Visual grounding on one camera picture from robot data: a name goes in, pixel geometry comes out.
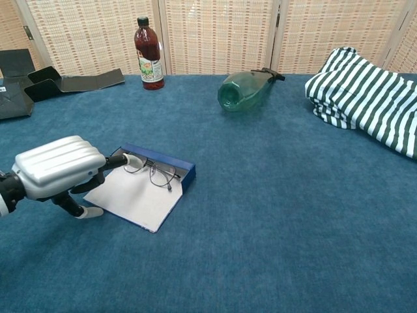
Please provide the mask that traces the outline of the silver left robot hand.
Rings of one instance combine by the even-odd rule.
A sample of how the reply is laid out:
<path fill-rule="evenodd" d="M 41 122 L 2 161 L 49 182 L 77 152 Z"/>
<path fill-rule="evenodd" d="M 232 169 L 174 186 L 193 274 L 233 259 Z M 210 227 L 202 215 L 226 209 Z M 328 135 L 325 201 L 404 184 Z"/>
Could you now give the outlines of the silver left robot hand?
<path fill-rule="evenodd" d="M 103 209 L 79 205 L 70 194 L 100 186 L 104 171 L 124 165 L 141 169 L 144 162 L 126 153 L 106 157 L 80 136 L 68 136 L 16 155 L 12 172 L 1 181 L 1 192 L 8 210 L 26 197 L 51 200 L 78 219 L 94 218 L 103 215 Z"/>

